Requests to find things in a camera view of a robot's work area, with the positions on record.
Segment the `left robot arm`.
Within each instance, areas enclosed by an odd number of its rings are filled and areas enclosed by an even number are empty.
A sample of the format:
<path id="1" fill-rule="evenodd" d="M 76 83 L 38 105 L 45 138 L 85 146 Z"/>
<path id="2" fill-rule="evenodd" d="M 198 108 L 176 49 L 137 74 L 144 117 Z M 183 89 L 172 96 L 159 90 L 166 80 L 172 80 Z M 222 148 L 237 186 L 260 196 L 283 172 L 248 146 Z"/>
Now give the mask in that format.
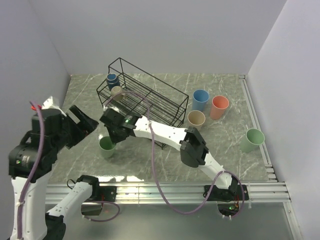
<path id="1" fill-rule="evenodd" d="M 8 155 L 11 184 L 14 191 L 14 221 L 11 240 L 61 240 L 68 218 L 81 209 L 86 200 L 101 195 L 98 178 L 79 177 L 71 192 L 53 209 L 46 211 L 46 191 L 53 164 L 63 148 L 71 149 L 99 123 L 76 105 L 70 111 L 75 122 L 59 108 L 46 108 L 32 103 L 36 113 L 19 145 Z"/>

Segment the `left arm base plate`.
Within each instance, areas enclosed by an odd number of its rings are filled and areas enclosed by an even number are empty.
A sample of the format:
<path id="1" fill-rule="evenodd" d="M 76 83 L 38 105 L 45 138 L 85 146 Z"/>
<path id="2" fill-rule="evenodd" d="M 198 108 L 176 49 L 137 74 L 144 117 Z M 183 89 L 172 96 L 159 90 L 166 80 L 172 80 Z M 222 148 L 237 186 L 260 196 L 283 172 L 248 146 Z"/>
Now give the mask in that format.
<path id="1" fill-rule="evenodd" d="M 93 189 L 92 195 L 87 200 L 115 202 L 116 195 L 117 195 L 116 186 L 99 186 Z"/>

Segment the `beige ceramic mug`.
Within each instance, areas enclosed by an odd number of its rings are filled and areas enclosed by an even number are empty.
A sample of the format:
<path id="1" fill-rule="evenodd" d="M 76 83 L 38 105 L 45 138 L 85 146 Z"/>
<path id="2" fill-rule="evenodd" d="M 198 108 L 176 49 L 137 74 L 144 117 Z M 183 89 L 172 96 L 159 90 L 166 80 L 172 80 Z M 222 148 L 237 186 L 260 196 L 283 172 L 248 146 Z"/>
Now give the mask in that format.
<path id="1" fill-rule="evenodd" d="M 122 87 L 116 85 L 110 91 L 113 100 L 121 101 L 123 99 L 124 93 Z"/>

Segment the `beige plastic tumbler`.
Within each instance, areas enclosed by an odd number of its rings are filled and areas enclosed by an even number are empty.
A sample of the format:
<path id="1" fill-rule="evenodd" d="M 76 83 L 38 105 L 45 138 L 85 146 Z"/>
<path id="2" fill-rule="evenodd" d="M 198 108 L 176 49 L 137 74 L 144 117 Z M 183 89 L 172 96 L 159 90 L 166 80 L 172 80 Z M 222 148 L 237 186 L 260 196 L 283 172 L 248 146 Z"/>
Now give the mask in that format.
<path id="1" fill-rule="evenodd" d="M 188 125 L 200 130 L 206 121 L 206 116 L 202 111 L 192 110 L 187 115 Z"/>

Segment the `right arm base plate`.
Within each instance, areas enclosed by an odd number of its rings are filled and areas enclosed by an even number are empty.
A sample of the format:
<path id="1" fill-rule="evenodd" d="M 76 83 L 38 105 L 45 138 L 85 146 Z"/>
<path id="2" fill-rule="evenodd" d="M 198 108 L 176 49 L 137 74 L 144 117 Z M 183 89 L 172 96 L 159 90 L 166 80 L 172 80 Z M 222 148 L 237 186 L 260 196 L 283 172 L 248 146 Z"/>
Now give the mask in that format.
<path id="1" fill-rule="evenodd" d="M 248 189 L 246 185 L 242 185 L 243 191 L 238 184 L 235 191 L 230 191 L 228 189 L 220 189 L 216 185 L 213 186 L 207 201 L 218 201 L 218 202 L 231 202 L 235 200 L 248 201 L 250 199 Z"/>

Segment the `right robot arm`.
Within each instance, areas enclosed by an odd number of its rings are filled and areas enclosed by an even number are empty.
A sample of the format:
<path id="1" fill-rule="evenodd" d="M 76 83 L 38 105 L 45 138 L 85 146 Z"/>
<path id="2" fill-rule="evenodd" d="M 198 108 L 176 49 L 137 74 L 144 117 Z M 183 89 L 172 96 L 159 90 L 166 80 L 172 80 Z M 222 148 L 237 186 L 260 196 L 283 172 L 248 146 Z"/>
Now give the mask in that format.
<path id="1" fill-rule="evenodd" d="M 107 128 L 113 143 L 122 142 L 129 136 L 154 139 L 179 151 L 183 164 L 200 169 L 211 179 L 221 172 L 211 191 L 213 199 L 229 202 L 237 195 L 239 182 L 214 159 L 195 127 L 173 127 L 136 113 L 124 116 L 112 107 L 104 108 L 100 121 Z"/>

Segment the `dark blue glazed mug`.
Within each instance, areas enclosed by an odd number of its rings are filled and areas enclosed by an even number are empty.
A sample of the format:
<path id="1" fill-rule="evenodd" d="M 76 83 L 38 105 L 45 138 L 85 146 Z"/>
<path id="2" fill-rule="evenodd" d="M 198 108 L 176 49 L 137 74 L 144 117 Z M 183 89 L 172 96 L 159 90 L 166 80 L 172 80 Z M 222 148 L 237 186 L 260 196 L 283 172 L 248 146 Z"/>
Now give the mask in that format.
<path id="1" fill-rule="evenodd" d="M 106 82 L 110 91 L 113 87 L 120 86 L 119 78 L 115 73 L 108 73 L 106 76 Z"/>

